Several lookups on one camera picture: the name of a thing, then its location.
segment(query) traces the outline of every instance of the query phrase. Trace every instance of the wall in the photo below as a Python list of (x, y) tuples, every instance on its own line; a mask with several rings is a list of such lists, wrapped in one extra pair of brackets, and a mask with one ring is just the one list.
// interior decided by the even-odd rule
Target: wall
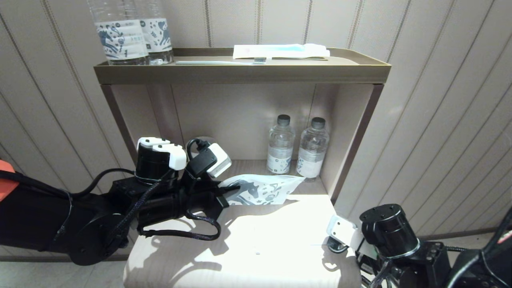
[[(511, 1), (163, 1), (174, 47), (309, 42), (393, 65), (339, 214), (396, 202), (430, 235), (495, 227), (510, 206)], [(87, 2), (2, 1), (0, 20), (0, 157), (70, 191), (133, 168), (92, 69), (104, 55)]]

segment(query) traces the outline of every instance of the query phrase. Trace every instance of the plastic water bottle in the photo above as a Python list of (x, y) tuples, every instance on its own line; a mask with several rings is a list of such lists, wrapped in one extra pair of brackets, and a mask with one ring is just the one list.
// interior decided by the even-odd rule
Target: plastic water bottle
[(279, 115), (278, 124), (270, 129), (268, 137), (267, 168), (274, 174), (290, 171), (295, 131), (290, 126), (290, 116)]
[(88, 0), (110, 65), (147, 65), (147, 49), (133, 0)]
[(325, 119), (313, 118), (311, 127), (302, 132), (301, 147), (298, 150), (297, 173), (306, 177), (305, 182), (314, 182), (320, 174), (328, 144)]
[(146, 48), (150, 53), (150, 65), (171, 63), (173, 47), (161, 0), (136, 0), (136, 5)]

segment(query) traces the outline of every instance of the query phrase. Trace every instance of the black bottle cap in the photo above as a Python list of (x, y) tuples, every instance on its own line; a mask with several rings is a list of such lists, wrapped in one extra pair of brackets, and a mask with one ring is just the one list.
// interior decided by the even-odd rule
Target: black bottle cap
[(315, 117), (311, 121), (311, 126), (315, 129), (322, 129), (325, 126), (325, 119), (320, 117)]
[(281, 114), (278, 116), (278, 125), (279, 126), (288, 126), (290, 125), (290, 116)]

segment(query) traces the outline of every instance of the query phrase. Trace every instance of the printed label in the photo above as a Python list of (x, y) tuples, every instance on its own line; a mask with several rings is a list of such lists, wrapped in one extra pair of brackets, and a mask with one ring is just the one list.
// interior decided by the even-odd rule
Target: printed label
[(297, 173), (306, 177), (306, 178), (314, 178), (320, 174), (320, 169), (322, 168), (322, 163), (324, 162), (324, 158), (321, 157), (319, 161), (308, 161), (311, 159), (310, 152), (300, 148), (298, 152), (298, 160), (297, 160)]
[[(290, 171), (290, 163), (291, 163), (291, 153), (292, 149), (276, 149), (269, 147), (268, 148), (268, 157), (267, 157), (267, 168), (272, 173), (276, 174), (284, 174)], [(273, 152), (274, 155), (283, 156), (283, 158), (276, 158), (270, 155), (270, 152)]]
[(96, 22), (95, 25), (107, 59), (124, 60), (147, 56), (139, 20)]
[(142, 19), (140, 21), (140, 26), (144, 32), (144, 39), (146, 41), (146, 48), (148, 52), (162, 52), (173, 49), (170, 44), (167, 19)]

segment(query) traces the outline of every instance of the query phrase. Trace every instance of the orange strap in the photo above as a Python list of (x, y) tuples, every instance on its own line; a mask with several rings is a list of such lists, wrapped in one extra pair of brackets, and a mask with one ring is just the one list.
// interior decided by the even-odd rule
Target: orange strap
[[(14, 172), (14, 168), (9, 163), (0, 160), (0, 170)], [(19, 182), (7, 179), (0, 179), (0, 202), (18, 187)]]

